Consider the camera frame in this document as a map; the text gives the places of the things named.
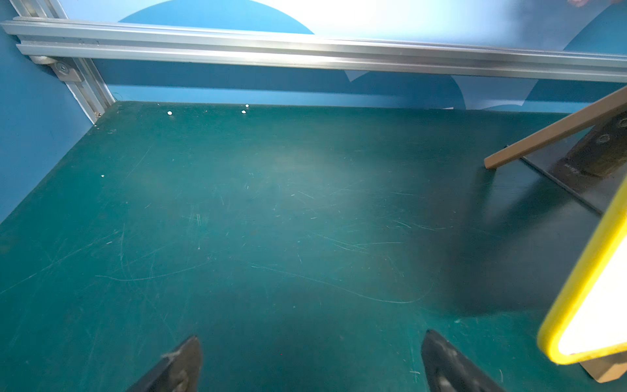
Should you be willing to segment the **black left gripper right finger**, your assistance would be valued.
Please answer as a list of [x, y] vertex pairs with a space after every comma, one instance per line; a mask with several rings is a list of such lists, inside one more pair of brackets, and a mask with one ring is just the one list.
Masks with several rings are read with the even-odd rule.
[[437, 331], [429, 329], [421, 358], [430, 391], [504, 391]]

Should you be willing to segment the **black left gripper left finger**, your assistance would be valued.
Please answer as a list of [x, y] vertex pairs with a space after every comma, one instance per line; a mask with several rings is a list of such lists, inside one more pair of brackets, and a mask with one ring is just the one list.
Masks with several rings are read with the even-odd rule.
[[175, 349], [163, 354], [160, 361], [131, 385], [127, 392], [196, 392], [201, 369], [201, 342], [197, 336], [189, 336]]

